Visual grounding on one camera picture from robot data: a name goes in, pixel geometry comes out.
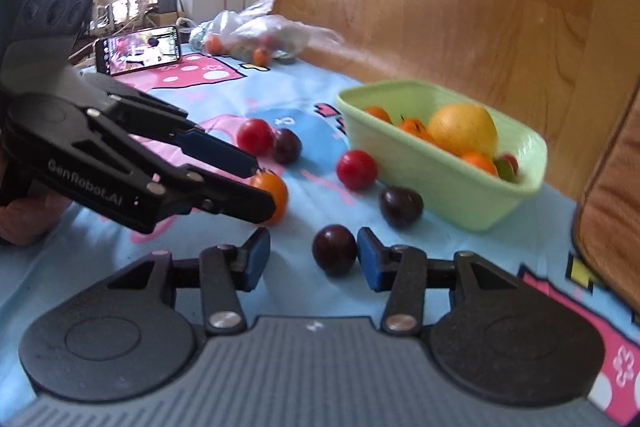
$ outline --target fruit in bowl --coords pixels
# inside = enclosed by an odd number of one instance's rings
[[[476,103],[451,103],[427,124],[435,144],[455,156],[478,153],[489,158],[498,147],[498,131],[489,112]]]
[[[392,124],[389,113],[383,107],[369,106],[364,111]],[[478,103],[444,105],[431,116],[427,125],[418,118],[403,116],[396,127],[491,176],[516,182],[518,160],[511,153],[496,156],[498,131],[489,112]]]

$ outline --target yellow citrus fruit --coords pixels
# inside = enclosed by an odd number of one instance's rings
[[[498,146],[494,120],[476,103],[441,107],[431,117],[427,131],[438,147],[455,156],[478,153],[493,158]]]

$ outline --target phone screen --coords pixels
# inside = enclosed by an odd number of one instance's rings
[[[111,76],[164,66],[180,60],[180,42],[175,26],[148,28],[101,39],[96,46],[100,73]]]

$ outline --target blue tablecloth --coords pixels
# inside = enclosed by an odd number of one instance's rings
[[[183,71],[188,76],[181,76]],[[415,245],[434,258],[451,259],[458,250],[473,250],[528,277],[540,289],[569,299],[585,314],[605,317],[603,328],[608,328],[612,343],[607,344],[607,360],[591,397],[620,422],[637,412],[640,380],[634,357],[640,330],[622,302],[597,280],[590,282],[574,255],[573,201],[545,186],[488,233],[466,233],[427,213],[407,232],[395,232],[380,217],[379,187],[350,194],[335,176],[335,163],[348,142],[333,104],[336,94],[356,85],[355,80],[303,62],[266,70],[199,55],[184,57],[174,70],[136,75],[122,79],[188,109],[191,120],[224,139],[232,139],[243,118],[253,116],[276,127],[289,126],[303,141],[303,158],[282,172],[290,191],[289,212],[271,228],[273,248],[264,277],[254,292],[240,296],[249,320],[268,314],[370,315],[379,320],[386,295],[372,293],[357,266],[348,277],[330,280],[314,263],[311,240],[330,223],[341,223],[353,233],[371,227],[385,244]],[[149,147],[182,163],[172,148]],[[39,315],[149,251],[169,250],[178,259],[196,257],[216,243],[240,245],[254,230],[226,216],[197,212],[169,219],[156,233],[142,236],[75,204],[42,242],[2,248],[0,422],[34,398],[18,360],[18,343]],[[192,321],[201,320],[195,291],[181,291],[177,308]],[[425,309],[428,323],[438,320],[449,310],[446,291],[427,291]],[[625,349],[622,355],[617,343]]]

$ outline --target green fruit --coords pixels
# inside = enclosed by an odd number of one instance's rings
[[[516,174],[513,172],[513,165],[511,165],[511,162],[508,159],[498,158],[497,160],[494,160],[494,165],[501,180],[515,183]]]

